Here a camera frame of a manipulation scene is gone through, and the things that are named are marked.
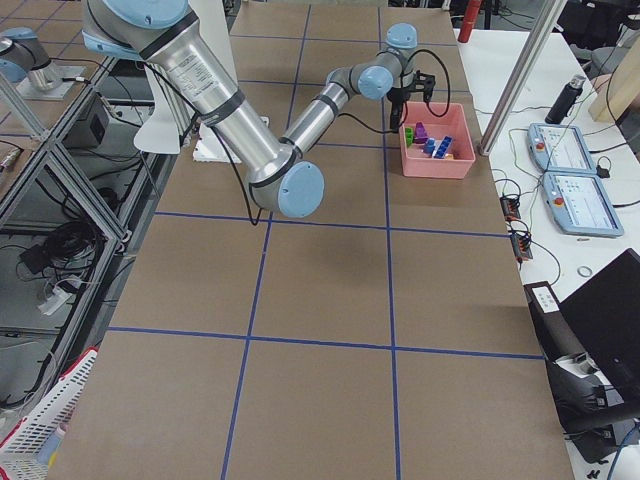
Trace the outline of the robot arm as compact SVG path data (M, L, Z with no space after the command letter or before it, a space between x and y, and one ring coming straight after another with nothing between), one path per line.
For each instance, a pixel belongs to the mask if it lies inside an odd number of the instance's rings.
M324 177L303 156L349 100L356 95L380 100L414 79L417 30L397 23L374 59L332 71L323 90L276 137L238 86L234 66L221 61L230 48L221 2L86 1L83 20L88 49L161 68L169 85L245 166L247 196L290 218L307 217L321 204Z
M84 71L54 61L31 28L1 32L1 73L24 99L62 101Z

